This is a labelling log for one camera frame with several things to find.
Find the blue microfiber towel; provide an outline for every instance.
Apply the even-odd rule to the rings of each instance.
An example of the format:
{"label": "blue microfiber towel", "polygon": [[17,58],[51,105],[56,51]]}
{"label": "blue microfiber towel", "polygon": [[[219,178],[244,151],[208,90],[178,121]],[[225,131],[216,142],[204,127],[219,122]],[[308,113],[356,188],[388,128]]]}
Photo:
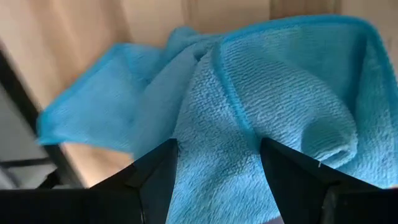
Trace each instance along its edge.
{"label": "blue microfiber towel", "polygon": [[397,128],[397,83],[377,31],[303,16],[223,35],[182,27],[165,49],[116,44],[41,114],[39,141],[138,159],[177,138],[168,223],[264,223],[279,212],[262,137],[390,187]]}

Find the black frame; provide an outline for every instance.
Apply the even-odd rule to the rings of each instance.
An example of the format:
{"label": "black frame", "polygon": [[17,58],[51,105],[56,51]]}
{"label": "black frame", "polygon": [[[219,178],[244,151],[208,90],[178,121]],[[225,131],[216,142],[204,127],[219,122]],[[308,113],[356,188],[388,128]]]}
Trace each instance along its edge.
{"label": "black frame", "polygon": [[[8,97],[13,101],[26,123],[29,125],[34,136],[37,136],[36,121],[39,116],[39,112],[10,67],[2,50],[0,50],[0,84],[6,91]],[[57,167],[55,174],[61,181],[61,184],[67,184],[73,188],[83,188],[82,182],[58,145],[42,146],[42,148],[49,155],[50,161]],[[43,164],[44,162],[49,161],[44,161],[43,159],[6,161],[2,164],[0,163],[0,166],[33,166]],[[53,174],[49,175],[52,180],[54,180],[53,176]]]}

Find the light wood panel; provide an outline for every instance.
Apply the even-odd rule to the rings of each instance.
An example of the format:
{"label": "light wood panel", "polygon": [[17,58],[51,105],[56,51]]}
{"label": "light wood panel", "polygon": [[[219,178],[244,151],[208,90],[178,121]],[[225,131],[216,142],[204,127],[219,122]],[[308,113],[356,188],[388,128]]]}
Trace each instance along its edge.
{"label": "light wood panel", "polygon": [[269,0],[185,0],[186,24],[203,33],[235,30],[269,19]]}
{"label": "light wood panel", "polygon": [[398,68],[398,1],[347,0],[341,3],[341,14],[358,16],[376,26],[389,52],[395,71]]}
{"label": "light wood panel", "polygon": [[121,8],[109,0],[53,0],[64,27],[78,72],[74,78],[115,42],[130,41]]}
{"label": "light wood panel", "polygon": [[290,16],[338,14],[340,0],[271,0],[271,19]]}
{"label": "light wood panel", "polygon": [[181,0],[122,0],[132,41],[164,46],[170,32],[184,25]]}
{"label": "light wood panel", "polygon": [[66,86],[41,25],[29,1],[0,0],[2,48],[34,102],[44,107]]}
{"label": "light wood panel", "polygon": [[63,144],[65,154],[77,170],[84,186],[91,187],[121,171],[133,162],[123,152],[83,144]]}

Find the wooden surface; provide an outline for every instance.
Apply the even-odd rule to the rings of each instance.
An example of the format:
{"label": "wooden surface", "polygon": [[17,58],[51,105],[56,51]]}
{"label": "wooden surface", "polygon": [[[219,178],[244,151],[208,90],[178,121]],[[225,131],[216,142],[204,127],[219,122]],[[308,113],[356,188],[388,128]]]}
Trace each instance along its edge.
{"label": "wooden surface", "polygon": [[[45,108],[115,42],[163,46],[190,25],[225,32],[302,14],[363,17],[398,65],[398,0],[0,0],[0,44],[38,108]],[[63,144],[86,186],[132,162],[120,152]]]}

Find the towel fold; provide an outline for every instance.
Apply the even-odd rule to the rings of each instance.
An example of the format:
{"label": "towel fold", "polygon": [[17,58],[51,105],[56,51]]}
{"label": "towel fold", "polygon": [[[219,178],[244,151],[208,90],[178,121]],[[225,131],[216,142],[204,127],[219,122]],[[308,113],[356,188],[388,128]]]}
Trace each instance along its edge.
{"label": "towel fold", "polygon": [[278,216],[259,155],[266,136],[379,187],[398,184],[397,128],[381,39],[344,16],[223,35],[181,27],[165,49],[116,44],[38,122],[41,144],[82,142],[135,159],[177,138],[168,223]]}

